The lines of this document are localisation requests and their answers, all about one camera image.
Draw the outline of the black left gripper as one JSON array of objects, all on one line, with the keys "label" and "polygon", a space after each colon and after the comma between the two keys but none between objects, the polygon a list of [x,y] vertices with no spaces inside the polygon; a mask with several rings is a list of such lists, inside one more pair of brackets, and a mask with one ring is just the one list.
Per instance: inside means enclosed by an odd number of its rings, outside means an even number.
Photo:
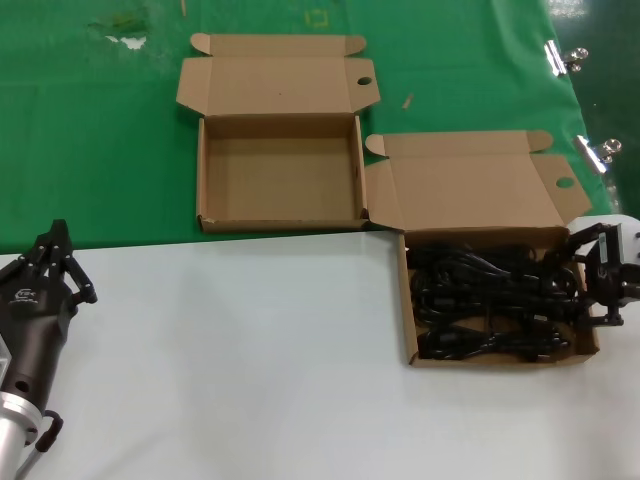
[{"label": "black left gripper", "polygon": [[1,337],[11,354],[1,390],[38,408],[47,406],[71,318],[98,300],[73,251],[66,221],[56,219],[1,269]]}]

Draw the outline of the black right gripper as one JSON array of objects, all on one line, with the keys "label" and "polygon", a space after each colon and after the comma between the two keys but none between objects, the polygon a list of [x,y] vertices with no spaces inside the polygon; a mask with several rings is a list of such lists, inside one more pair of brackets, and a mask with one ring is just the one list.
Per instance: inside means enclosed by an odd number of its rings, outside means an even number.
[{"label": "black right gripper", "polygon": [[[571,234],[562,245],[545,253],[543,264],[556,266],[572,262],[582,246],[596,241],[605,230],[605,224],[596,223]],[[585,280],[587,296],[603,305],[606,311],[593,315],[593,303],[576,301],[574,326],[578,329],[622,326],[622,307],[639,300],[639,266],[622,263],[618,257],[604,262],[599,249],[594,248],[586,257]]]}]

